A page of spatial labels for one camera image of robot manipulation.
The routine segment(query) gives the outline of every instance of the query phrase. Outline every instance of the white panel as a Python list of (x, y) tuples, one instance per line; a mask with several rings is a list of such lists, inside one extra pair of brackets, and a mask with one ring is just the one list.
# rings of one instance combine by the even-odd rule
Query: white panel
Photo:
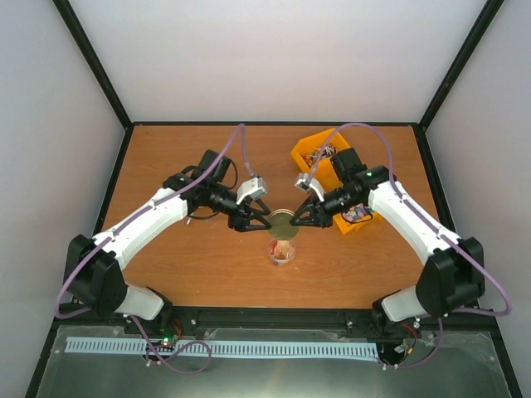
[[(505, 2), (428, 132), (460, 234), (480, 240), (485, 267), (514, 301), (499, 326), (524, 396), (531, 396), (529, 15), (531, 2)], [(504, 307), (490, 286), (482, 304)]]
[(66, 248), (90, 234), (123, 136), (51, 1), (2, 2), (0, 396), (22, 397)]
[(74, 0), (134, 120), (418, 121), (484, 0)]
[[(197, 340), (179, 340), (175, 347), (156, 347), (162, 357), (171, 355)], [(213, 358), (238, 359), (352, 359), (373, 361), (378, 357), (374, 342), (255, 342), (207, 340)], [(67, 337), (65, 352), (105, 355), (142, 355), (148, 351), (142, 338)], [(180, 357), (207, 357), (204, 346), (193, 344), (178, 354)]]

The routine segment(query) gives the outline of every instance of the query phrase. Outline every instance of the clear plastic cup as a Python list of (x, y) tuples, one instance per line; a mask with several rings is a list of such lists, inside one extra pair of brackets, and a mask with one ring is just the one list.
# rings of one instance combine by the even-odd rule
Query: clear plastic cup
[(271, 239), (267, 254), (277, 267), (288, 264), (297, 253), (297, 246), (293, 240)]

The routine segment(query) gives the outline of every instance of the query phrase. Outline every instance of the orange tray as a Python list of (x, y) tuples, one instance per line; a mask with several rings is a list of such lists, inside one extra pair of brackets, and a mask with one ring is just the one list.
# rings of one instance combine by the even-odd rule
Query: orange tray
[[(324, 141), (326, 141), (326, 138), (333, 131), (334, 129), (328, 129), (328, 130), (322, 131), (321, 133), (317, 133), (314, 135), (310, 135), (309, 137), (302, 138), (293, 147), (293, 149), (291, 149), (291, 152), (290, 152), (291, 157), (295, 160), (301, 172), (309, 173), (311, 171), (311, 167), (304, 160), (304, 156), (311, 155), (316, 150), (318, 150), (323, 145)], [(343, 136), (340, 133), (336, 133), (330, 140), (330, 143), (336, 147), (338, 152), (343, 151), (344, 149), (350, 148), (350, 145), (347, 143), (345, 138), (343, 138)], [(335, 188), (339, 188), (342, 185), (341, 181), (338, 180), (337, 176), (335, 175), (334, 167), (332, 166), (332, 163), (330, 162), (330, 158), (322, 158), (319, 161), (314, 178), (320, 182), (320, 184), (323, 186), (323, 189), (326, 192), (333, 191)], [(363, 228), (365, 225), (367, 225), (370, 222), (370, 221), (365, 222), (365, 220), (367, 220), (368, 218), (369, 216), (366, 216), (360, 220), (363, 222), (359, 222), (356, 224), (350, 224), (346, 222), (343, 219), (343, 217), (341, 217), (340, 214), (336, 214), (334, 216), (334, 222), (335, 222), (335, 225), (338, 226), (341, 233), (345, 235), (345, 234), (348, 234), (350, 231), (357, 231)], [(373, 212), (373, 220), (378, 220), (381, 218), (382, 216), (380, 216), (376, 212)]]

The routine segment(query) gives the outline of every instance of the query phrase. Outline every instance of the black frame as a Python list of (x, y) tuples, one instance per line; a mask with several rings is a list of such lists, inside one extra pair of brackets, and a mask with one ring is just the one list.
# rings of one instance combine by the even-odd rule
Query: black frame
[[(124, 139), (120, 146), (119, 155), (114, 165), (114, 169), (107, 186), (105, 198), (98, 215), (94, 233), (101, 231), (105, 216), (109, 209), (110, 201), (114, 192), (116, 182), (124, 161), (129, 141), (137, 125), (235, 125), (238, 122), (131, 122), (127, 112), (122, 105), (118, 94), (114, 90), (109, 77), (105, 73), (94, 48), (90, 44), (89, 38), (85, 34), (83, 27), (70, 2), (68, 0), (53, 0), (58, 12), (61, 14), (66, 26), (76, 41), (87, 64), (94, 73), (95, 78), (104, 91), (107, 100), (110, 102), (117, 118), (124, 127)], [(451, 230), (455, 230), (454, 222), (451, 218), (450, 208), (446, 201), (442, 189), (441, 180), (436, 170), (431, 150), (426, 137), (431, 122), (441, 108), (446, 96), (460, 73), (466, 66), (467, 61), (472, 56), (474, 49), (479, 44), (490, 23), (493, 21), (497, 11), (499, 11), (504, 0), (487, 0), (477, 17), (475, 24), (457, 53), (445, 78), (441, 82), (437, 92), (431, 100), (426, 112), (419, 122), (411, 123), (377, 123), (369, 122), (372, 125), (406, 125), (413, 128), (419, 153), (426, 171), (427, 180), (430, 185), (437, 214), (441, 224)], [(342, 122), (246, 122), (247, 125), (339, 125)], [(65, 310), (72, 310), (78, 307), (75, 303), (65, 304)], [(368, 326), (370, 323), (370, 310), (368, 309), (286, 309), (286, 308), (206, 308), (206, 307), (174, 307), (175, 317), (182, 321), (184, 333), (201, 336), (209, 328), (290, 328), (290, 329), (317, 329), (337, 332), (346, 337), (366, 338), (370, 342), (395, 342), (402, 338), (400, 333), (392, 337), (382, 337)], [(494, 347), (498, 353), (505, 380), (508, 383), (510, 393), (513, 397), (521, 397), (518, 382), (514, 375), (508, 353), (505, 349), (504, 341), (498, 328), (495, 318), (486, 318), (474, 314), (457, 313), (444, 319), (445, 329), (452, 331), (476, 331), (489, 332), (493, 338)], [(26, 397), (37, 395), (46, 363), (50, 355), (51, 346), (55, 340), (56, 331), (61, 325), (121, 325), (126, 330), (135, 332), (131, 324), (127, 324), (119, 315), (101, 319), (91, 313), (83, 314), (75, 319), (58, 320), (55, 319), (51, 325), (46, 343), (42, 349), (42, 354), (32, 381), (28, 387)], [(436, 330), (435, 319), (424, 319), (422, 327), (426, 330)]]

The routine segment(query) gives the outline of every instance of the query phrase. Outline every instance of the wooden tabletop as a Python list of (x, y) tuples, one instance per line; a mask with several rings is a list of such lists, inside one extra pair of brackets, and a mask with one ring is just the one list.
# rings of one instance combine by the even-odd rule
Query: wooden tabletop
[[(290, 150), (300, 138), (329, 127), (251, 126), (247, 147), (254, 170), (269, 187), (264, 202), (271, 210), (295, 210), (305, 199), (294, 186), (299, 172)], [(110, 208), (109, 228), (143, 205), (170, 175), (197, 165), (208, 148), (219, 151), (231, 126), (137, 126), (129, 143)], [(410, 195), (432, 216), (436, 209), (410, 127), (381, 127), (391, 144), (395, 174)], [(350, 128), (342, 135), (369, 166), (387, 165), (382, 143), (370, 131)], [(240, 140), (228, 152), (240, 172)], [(231, 185), (233, 171), (227, 174)], [(207, 215), (202, 209), (198, 215)], [(341, 235), (300, 228), (297, 254), (285, 268), (267, 255), (267, 231), (239, 233), (227, 228), (227, 217), (179, 222), (155, 238), (129, 263), (125, 278), (149, 286), (174, 305), (370, 308), (372, 302), (417, 282), (421, 263), (406, 241), (385, 221), (372, 221), (360, 231)]]

